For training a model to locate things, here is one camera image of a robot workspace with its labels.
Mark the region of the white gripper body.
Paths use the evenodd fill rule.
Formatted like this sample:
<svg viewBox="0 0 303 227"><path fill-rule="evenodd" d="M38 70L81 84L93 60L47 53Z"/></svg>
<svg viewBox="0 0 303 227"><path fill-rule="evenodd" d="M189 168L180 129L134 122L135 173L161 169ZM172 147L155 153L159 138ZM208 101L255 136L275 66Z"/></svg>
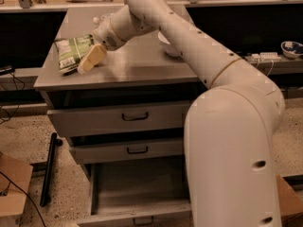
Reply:
<svg viewBox="0 0 303 227"><path fill-rule="evenodd" d="M102 21L98 27L93 30L93 37L96 42L104 45L108 51L118 50L126 43L116 35L110 19Z"/></svg>

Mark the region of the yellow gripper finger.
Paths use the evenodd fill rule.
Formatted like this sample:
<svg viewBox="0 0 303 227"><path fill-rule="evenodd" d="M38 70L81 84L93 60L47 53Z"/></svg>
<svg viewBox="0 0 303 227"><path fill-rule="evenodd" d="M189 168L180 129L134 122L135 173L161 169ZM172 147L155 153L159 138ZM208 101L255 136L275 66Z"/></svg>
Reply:
<svg viewBox="0 0 303 227"><path fill-rule="evenodd" d="M91 71L99 62L103 61L107 56L107 49L102 44L92 45L85 56L80 60L78 72L85 74Z"/></svg>

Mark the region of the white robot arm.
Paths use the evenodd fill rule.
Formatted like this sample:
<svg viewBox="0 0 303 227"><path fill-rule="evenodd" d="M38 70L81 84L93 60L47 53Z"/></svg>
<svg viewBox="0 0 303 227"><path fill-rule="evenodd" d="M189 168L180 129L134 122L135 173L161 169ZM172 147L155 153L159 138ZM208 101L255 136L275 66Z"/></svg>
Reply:
<svg viewBox="0 0 303 227"><path fill-rule="evenodd" d="M184 147L195 227L282 227L273 134L278 87L253 65L173 12L165 0L127 0L94 30L88 72L131 38L159 30L206 87L191 104Z"/></svg>

